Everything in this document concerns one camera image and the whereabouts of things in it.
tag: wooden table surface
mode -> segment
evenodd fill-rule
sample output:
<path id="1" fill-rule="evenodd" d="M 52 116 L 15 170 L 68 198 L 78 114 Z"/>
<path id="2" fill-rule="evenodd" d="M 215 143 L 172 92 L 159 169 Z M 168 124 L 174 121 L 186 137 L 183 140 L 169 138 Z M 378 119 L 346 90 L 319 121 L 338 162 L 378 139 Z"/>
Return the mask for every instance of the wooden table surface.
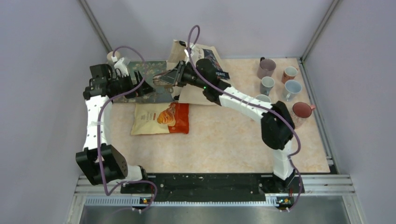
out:
<path id="1" fill-rule="evenodd" d="M 260 94 L 256 76 L 259 59 L 224 59 L 235 88 L 255 97 Z M 275 86 L 272 102 L 281 100 L 284 84 L 282 73 L 287 66 L 298 68 L 295 58 L 278 58 L 272 77 Z M 291 102 L 309 103 L 303 78 L 295 78 L 303 91 Z M 189 134 L 130 135 L 134 123 L 133 103 L 114 104 L 112 110 L 112 144 L 130 165 L 141 165 L 156 173 L 271 173 L 272 149 L 261 139 L 260 125 L 229 108 L 190 105 Z M 313 116 L 296 130 L 301 139 L 301 152 L 293 162 L 300 172 L 329 172 L 325 151 Z M 293 138 L 293 148 L 297 148 Z"/>

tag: mug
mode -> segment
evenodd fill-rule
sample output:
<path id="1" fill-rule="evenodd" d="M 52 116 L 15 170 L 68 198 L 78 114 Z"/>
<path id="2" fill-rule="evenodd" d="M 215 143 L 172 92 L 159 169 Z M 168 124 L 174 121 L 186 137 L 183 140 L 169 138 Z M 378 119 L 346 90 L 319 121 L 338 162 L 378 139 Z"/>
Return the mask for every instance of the mug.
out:
<path id="1" fill-rule="evenodd" d="M 283 70 L 282 82 L 286 83 L 288 80 L 294 79 L 297 74 L 298 69 L 293 66 L 286 67 L 285 70 Z"/>
<path id="2" fill-rule="evenodd" d="M 303 90 L 303 86 L 296 80 L 289 80 L 285 83 L 282 96 L 286 101 L 291 101 L 297 94 Z"/>
<path id="3" fill-rule="evenodd" d="M 271 91 L 272 87 L 275 85 L 275 80 L 269 76 L 264 77 L 261 79 L 261 84 L 260 84 L 260 93 L 264 95 L 269 95 L 269 92 Z"/>
<path id="4" fill-rule="evenodd" d="M 255 98 L 261 100 L 262 102 L 272 103 L 271 98 L 269 98 L 269 96 L 264 94 L 257 95 Z"/>
<path id="5" fill-rule="evenodd" d="M 315 105 L 309 105 L 303 102 L 298 102 L 291 108 L 291 119 L 293 120 L 294 126 L 297 129 L 300 127 L 307 118 L 312 114 L 312 111 L 316 109 Z"/>
<path id="6" fill-rule="evenodd" d="M 276 63 L 271 59 L 260 58 L 259 69 L 257 71 L 257 76 L 259 78 L 264 78 L 266 76 L 271 76 L 276 68 Z"/>

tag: croissant package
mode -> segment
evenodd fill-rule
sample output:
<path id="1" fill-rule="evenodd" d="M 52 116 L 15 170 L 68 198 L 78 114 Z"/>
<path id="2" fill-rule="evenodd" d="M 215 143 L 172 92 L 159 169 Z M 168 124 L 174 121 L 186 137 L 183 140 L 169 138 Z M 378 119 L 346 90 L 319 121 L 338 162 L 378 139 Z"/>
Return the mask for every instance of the croissant package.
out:
<path id="1" fill-rule="evenodd" d="M 177 102 L 137 104 L 131 135 L 137 134 L 188 134 L 188 104 Z"/>

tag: croissant image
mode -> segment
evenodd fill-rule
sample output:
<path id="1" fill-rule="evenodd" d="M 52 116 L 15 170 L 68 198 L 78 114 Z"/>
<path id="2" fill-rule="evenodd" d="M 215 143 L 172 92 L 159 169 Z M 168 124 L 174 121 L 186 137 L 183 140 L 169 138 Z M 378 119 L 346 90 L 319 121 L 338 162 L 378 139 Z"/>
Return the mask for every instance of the croissant image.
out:
<path id="1" fill-rule="evenodd" d="M 168 109 L 162 111 L 158 115 L 157 122 L 159 124 L 174 126 L 176 124 L 175 113 L 176 105 L 174 103 L 171 103 Z"/>

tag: white wall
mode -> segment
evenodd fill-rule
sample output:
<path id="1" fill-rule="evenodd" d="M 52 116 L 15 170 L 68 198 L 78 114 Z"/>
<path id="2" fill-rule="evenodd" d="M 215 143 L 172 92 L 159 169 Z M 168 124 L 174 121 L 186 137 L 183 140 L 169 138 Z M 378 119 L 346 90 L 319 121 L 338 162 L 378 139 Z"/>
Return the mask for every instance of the white wall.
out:
<path id="1" fill-rule="evenodd" d="M 168 58 L 172 40 L 201 26 L 199 43 L 220 56 L 301 56 L 332 0 L 88 0 L 111 46 Z M 125 53 L 135 60 L 132 53 Z"/>
<path id="2" fill-rule="evenodd" d="M 105 51 L 76 0 L 0 3 L 0 223 L 60 224 L 85 140 L 84 87 Z"/>
<path id="3" fill-rule="evenodd" d="M 306 63 L 368 223 L 394 223 L 396 1 L 342 1 Z"/>

